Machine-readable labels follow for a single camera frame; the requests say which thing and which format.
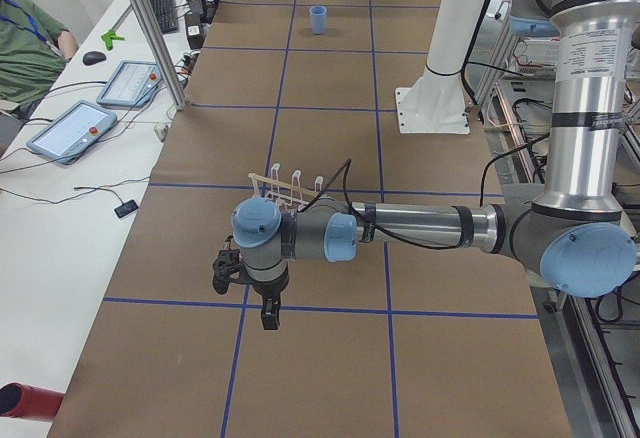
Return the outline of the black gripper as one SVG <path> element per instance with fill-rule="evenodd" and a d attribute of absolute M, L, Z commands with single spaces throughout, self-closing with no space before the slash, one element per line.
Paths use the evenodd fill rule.
<path fill-rule="evenodd" d="M 281 293 L 289 284 L 288 277 L 279 277 L 269 282 L 253 280 L 251 287 L 262 297 L 261 322 L 264 330 L 280 327 Z"/>

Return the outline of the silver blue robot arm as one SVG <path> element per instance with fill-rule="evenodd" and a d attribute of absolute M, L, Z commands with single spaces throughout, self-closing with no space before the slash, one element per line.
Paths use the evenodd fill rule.
<path fill-rule="evenodd" d="M 530 203 L 394 205 L 336 201 L 319 192 L 302 208 L 283 211 L 253 197 L 232 214 L 233 233 L 213 264 L 214 290 L 252 287 L 262 298 L 263 327 L 274 330 L 290 261 L 349 261 L 360 243 L 392 240 L 503 255 L 576 297 L 622 285 L 637 247 L 622 228 L 611 187 L 638 19 L 639 0 L 513 0 L 515 33 L 560 35 L 545 185 Z"/>

